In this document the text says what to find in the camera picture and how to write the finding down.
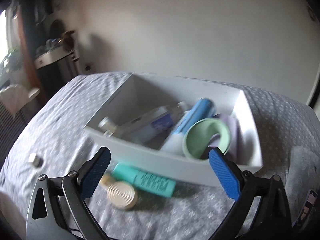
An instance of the purple label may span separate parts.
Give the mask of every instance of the purple label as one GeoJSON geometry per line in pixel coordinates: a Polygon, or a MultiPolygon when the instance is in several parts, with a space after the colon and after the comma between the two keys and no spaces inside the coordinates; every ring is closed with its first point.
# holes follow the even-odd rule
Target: purple label
{"type": "Polygon", "coordinates": [[[156,130],[166,131],[168,128],[173,126],[173,121],[170,117],[170,114],[155,120],[151,123],[151,126],[156,130]]]}

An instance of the open cardboard box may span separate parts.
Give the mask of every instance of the open cardboard box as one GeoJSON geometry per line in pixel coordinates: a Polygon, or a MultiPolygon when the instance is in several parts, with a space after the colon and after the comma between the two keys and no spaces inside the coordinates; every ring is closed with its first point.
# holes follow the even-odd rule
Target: open cardboard box
{"type": "Polygon", "coordinates": [[[113,160],[175,180],[219,186],[208,160],[188,159],[113,136],[106,137],[98,127],[106,116],[121,125],[155,107],[174,106],[180,101],[193,106],[201,98],[211,99],[217,114],[228,114],[238,120],[238,167],[252,173],[260,170],[263,164],[259,137],[244,92],[216,83],[133,74],[101,106],[84,129],[99,146],[110,149],[113,160]]]}

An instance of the patterned bedsheet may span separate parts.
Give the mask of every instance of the patterned bedsheet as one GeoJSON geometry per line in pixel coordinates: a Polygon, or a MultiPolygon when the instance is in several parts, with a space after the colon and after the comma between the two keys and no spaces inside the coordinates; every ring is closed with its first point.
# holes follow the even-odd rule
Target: patterned bedsheet
{"type": "MultiPolygon", "coordinates": [[[[130,73],[77,76],[30,121],[0,172],[0,193],[9,196],[22,218],[27,216],[31,194],[40,174],[45,173],[49,178],[65,176],[94,156],[98,146],[83,127],[129,76],[130,73]],[[43,157],[41,168],[28,164],[31,153],[43,157]]],[[[251,107],[264,162],[256,175],[270,178],[279,174],[285,183],[288,156],[293,146],[303,146],[320,156],[320,123],[310,107],[263,89],[222,84],[244,90],[251,107]]],[[[0,194],[1,210],[5,210],[5,199],[0,194]]],[[[113,208],[100,186],[87,203],[101,227],[113,238],[201,240],[215,231],[233,200],[219,187],[178,182],[172,198],[140,191],[138,203],[130,211],[113,208]]],[[[257,201],[242,230],[248,228],[256,206],[257,201]]],[[[14,217],[13,211],[3,213],[8,221],[13,219],[10,216],[14,217]]],[[[17,230],[23,232],[25,225],[17,226],[20,227],[17,230]]]]}

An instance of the mint green bowl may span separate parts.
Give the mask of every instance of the mint green bowl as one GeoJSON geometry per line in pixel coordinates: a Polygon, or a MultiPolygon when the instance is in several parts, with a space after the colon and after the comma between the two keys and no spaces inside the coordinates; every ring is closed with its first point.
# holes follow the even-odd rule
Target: mint green bowl
{"type": "Polygon", "coordinates": [[[191,126],[184,135],[182,150],[185,157],[200,159],[212,136],[217,133],[220,134],[218,148],[226,154],[231,143],[229,127],[218,118],[205,118],[191,126]]]}

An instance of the textured blue pad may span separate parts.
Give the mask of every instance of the textured blue pad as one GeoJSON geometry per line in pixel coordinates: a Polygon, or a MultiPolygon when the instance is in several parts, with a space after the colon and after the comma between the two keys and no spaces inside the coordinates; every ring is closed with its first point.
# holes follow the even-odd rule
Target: textured blue pad
{"type": "Polygon", "coordinates": [[[237,201],[240,196],[240,182],[214,149],[209,152],[209,163],[228,197],[237,201]]]}
{"type": "Polygon", "coordinates": [[[110,150],[106,148],[84,178],[80,194],[82,200],[92,196],[104,172],[108,168],[110,160],[111,153],[110,150]]]}

